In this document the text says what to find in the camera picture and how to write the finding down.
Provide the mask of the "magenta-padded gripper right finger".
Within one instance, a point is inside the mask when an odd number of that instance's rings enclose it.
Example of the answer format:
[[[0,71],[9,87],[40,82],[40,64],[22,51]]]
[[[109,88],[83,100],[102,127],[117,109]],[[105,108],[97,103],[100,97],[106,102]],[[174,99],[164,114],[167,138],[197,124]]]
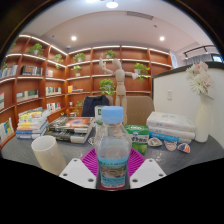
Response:
[[[154,159],[146,159],[135,149],[131,150],[128,160],[128,178],[131,189],[146,186],[165,176],[165,172]]]

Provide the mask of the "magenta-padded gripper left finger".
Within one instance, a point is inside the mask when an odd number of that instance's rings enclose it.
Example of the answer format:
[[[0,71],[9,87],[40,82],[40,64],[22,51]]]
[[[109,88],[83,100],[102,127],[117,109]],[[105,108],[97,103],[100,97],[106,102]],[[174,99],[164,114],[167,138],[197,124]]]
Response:
[[[60,177],[78,186],[95,189],[99,172],[97,155],[94,149],[80,159],[73,158],[60,174]]]

